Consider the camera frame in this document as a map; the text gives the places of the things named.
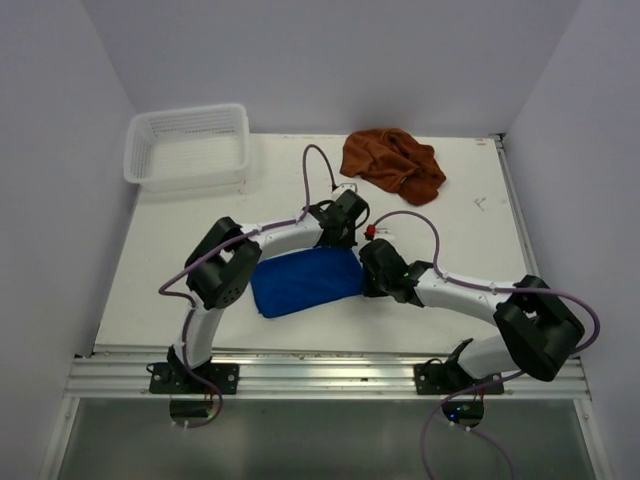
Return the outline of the blue towel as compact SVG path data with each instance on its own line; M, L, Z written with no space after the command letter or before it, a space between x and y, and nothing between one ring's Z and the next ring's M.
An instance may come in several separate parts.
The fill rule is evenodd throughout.
M273 319L359 296L363 278L352 250L317 247L260 262L251 288L258 312Z

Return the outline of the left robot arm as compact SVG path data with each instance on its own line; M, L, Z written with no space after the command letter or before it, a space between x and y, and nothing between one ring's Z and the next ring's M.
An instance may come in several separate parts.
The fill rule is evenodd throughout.
M370 215L368 203L352 190L335 200L305 206L293 218L241 225L230 217L216 221L185 262L182 272L159 289L162 296L189 302L178 339L169 348L172 379L185 392L211 380L212 343L226 308L250 283L257 265L297 250L356 245L358 219Z

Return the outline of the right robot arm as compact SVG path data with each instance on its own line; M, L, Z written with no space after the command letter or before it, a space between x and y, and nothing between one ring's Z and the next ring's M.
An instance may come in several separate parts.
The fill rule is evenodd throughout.
M515 285L487 291L455 284L436 273L433 263L408 264L394 246L375 239L359 252L363 295L391 297L401 304L440 308L485 321L498 334L467 339L442 361L416 367L419 380L437 393L468 392L501 373L521 370L544 382L555 379L585 334L576 316L555 295L540 294L548 285L527 275Z

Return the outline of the brown towel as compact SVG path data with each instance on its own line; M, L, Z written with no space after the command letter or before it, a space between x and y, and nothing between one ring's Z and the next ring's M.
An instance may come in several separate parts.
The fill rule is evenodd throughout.
M340 173L359 177L413 206L435 200L446 182L434 147L399 128L351 133L343 145Z

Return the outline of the white plastic basket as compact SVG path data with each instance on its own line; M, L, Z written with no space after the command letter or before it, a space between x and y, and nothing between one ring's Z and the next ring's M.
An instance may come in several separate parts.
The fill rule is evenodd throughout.
M129 124L123 175L150 192L237 184L251 164L249 147L238 103L143 113Z

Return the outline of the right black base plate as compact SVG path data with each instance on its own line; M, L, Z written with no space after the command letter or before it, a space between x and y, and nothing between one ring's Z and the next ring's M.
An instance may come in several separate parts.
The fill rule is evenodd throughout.
M413 365L413 380L418 395L451 395L461 392L465 395L501 395L504 387L499 380L489 375L474 379L460 367L450 362L432 358Z

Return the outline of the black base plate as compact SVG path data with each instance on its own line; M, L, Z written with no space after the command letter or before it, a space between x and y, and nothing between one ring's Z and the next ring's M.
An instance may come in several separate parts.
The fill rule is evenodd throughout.
M146 366L151 375L149 392L164 395L197 395L210 390L202 380L214 385L223 395L235 395L240 379L240 366L236 363L209 363L194 369L197 378L184 372L176 374L166 362Z
M461 392L465 395L501 395L504 387L499 380L489 375L474 379L460 367L450 362L432 358L413 365L413 380L418 395L451 395Z

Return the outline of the aluminium mounting rail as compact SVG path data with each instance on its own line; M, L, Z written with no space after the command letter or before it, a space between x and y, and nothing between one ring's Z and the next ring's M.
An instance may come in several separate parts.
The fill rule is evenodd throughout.
M157 349L104 351L72 362L68 398L143 399L151 396L151 365L165 359ZM413 368L425 356L384 353L217 351L215 363L237 367L235 399L409 400L417 396ZM565 363L556 379L527 375L504 383L497 400L587 400L582 364Z

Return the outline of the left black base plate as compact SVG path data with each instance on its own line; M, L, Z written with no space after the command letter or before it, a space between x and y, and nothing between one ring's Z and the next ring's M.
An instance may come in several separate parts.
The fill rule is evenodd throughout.
M210 390L202 380L214 385L223 395L235 395L240 379L240 366L236 363L209 363L194 369L197 378L184 372L176 374L166 362L146 366L151 375L149 392L164 395L197 395Z

